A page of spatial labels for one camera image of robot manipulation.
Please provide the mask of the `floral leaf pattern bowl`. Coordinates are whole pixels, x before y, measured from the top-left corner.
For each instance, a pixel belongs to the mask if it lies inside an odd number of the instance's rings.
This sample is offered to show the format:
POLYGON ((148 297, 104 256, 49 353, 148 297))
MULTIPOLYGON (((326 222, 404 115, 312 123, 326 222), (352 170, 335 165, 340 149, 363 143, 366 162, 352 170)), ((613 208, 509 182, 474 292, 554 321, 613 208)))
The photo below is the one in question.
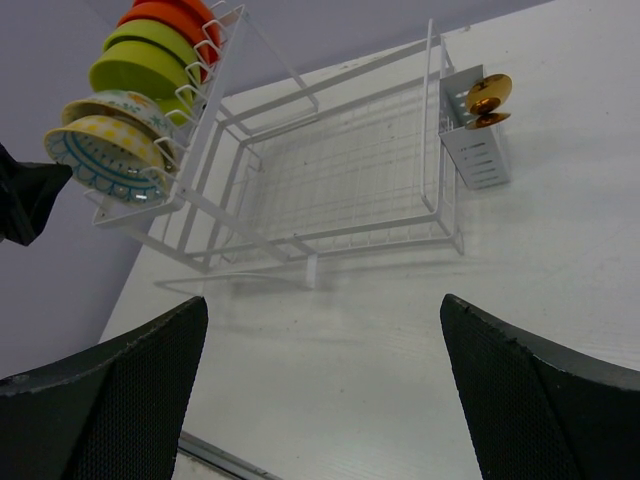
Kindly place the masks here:
POLYGON ((61 113, 64 126, 88 115, 105 115, 127 120, 151 139, 164 138, 159 145, 174 154, 169 138, 173 137, 173 126, 160 107, 143 94, 128 90, 105 90, 74 100, 61 113))

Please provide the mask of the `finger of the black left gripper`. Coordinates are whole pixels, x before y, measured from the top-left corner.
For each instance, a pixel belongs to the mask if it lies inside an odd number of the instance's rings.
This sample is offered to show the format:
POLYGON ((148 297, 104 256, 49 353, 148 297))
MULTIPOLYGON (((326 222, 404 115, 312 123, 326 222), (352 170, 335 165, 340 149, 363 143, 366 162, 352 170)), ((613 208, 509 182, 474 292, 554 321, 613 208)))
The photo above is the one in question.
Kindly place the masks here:
POLYGON ((67 165, 18 162, 1 145, 1 240, 33 243, 71 177, 67 165))

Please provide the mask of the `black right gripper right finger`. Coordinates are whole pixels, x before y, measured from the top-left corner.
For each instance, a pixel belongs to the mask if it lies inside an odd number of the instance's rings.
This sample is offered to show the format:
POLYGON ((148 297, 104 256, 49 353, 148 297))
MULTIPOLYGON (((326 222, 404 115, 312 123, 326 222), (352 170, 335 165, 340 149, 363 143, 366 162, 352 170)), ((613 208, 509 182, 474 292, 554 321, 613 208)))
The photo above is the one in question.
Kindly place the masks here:
POLYGON ((448 294, 442 332, 485 479, 636 479, 639 373, 448 294))

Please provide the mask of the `yellow sun blue pattern bowl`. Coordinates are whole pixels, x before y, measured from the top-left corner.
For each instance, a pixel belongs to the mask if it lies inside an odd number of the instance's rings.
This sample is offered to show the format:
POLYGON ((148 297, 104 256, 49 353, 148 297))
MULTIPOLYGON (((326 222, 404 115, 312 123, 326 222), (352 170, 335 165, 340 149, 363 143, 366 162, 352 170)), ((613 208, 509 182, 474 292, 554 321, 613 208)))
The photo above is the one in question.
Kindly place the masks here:
POLYGON ((167 195, 164 156, 138 128, 117 118, 88 115, 44 136, 49 157, 72 169, 89 189, 135 206, 167 195))

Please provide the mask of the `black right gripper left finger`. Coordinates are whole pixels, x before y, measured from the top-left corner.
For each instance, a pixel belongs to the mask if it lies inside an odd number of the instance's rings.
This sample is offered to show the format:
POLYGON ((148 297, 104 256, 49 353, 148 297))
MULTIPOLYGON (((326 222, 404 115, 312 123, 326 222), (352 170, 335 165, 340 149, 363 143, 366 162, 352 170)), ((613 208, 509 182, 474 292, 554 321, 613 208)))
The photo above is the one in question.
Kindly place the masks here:
POLYGON ((193 297, 1 381, 4 479, 169 479, 208 328, 193 297))

